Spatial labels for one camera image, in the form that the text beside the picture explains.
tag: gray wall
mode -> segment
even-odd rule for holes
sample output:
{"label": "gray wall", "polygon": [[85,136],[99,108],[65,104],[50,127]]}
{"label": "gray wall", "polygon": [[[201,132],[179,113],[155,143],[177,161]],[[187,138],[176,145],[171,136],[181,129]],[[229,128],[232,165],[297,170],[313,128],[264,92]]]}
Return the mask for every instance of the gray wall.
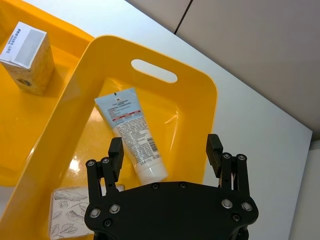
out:
{"label": "gray wall", "polygon": [[177,36],[320,139],[320,0],[193,0]]}
{"label": "gray wall", "polygon": [[290,240],[320,239],[320,140],[313,142],[306,160]]}

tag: white tube cap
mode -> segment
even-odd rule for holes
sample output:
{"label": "white tube cap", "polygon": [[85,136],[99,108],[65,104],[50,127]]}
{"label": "white tube cap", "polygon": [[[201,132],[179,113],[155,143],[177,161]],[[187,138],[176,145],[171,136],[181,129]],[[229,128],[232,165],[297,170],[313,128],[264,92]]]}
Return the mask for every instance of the white tube cap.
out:
{"label": "white tube cap", "polygon": [[137,175],[143,185],[161,182],[168,177],[167,170],[162,162],[138,172]]}

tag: white box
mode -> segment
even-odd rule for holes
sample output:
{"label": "white box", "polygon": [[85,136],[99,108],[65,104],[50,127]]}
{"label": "white box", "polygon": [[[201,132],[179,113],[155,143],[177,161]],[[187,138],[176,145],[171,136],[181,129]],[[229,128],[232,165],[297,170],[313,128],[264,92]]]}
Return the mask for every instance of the white box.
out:
{"label": "white box", "polygon": [[20,89],[42,95],[55,68],[48,34],[18,22],[0,62]]}

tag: barcode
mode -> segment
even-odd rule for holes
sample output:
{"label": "barcode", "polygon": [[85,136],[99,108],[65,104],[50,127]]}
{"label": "barcode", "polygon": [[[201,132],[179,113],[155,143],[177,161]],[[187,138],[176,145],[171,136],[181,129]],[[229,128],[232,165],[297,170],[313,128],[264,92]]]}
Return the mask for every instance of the barcode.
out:
{"label": "barcode", "polygon": [[158,152],[157,146],[152,137],[146,139],[153,152]]}
{"label": "barcode", "polygon": [[151,158],[148,158],[147,160],[141,161],[141,162],[140,162],[140,165],[142,166],[142,165],[144,165],[144,164],[146,164],[146,163],[148,163],[148,162],[151,162],[151,161],[152,161],[152,159],[151,159]]}
{"label": "barcode", "polygon": [[44,35],[43,32],[31,29],[14,60],[25,66],[29,66],[37,53],[38,46]]}

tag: product label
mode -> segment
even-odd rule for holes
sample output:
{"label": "product label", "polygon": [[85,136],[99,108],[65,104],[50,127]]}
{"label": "product label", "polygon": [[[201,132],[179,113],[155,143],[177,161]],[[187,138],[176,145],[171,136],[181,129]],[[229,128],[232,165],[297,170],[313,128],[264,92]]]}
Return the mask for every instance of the product label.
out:
{"label": "product label", "polygon": [[0,60],[29,69],[45,36],[45,31],[18,22],[0,54]]}
{"label": "product label", "polygon": [[160,158],[144,117],[123,122],[116,126],[116,130],[135,156],[137,164],[142,166]]}
{"label": "product label", "polygon": [[142,166],[161,160],[134,88],[98,97],[95,102],[114,132],[122,137],[135,164]]}

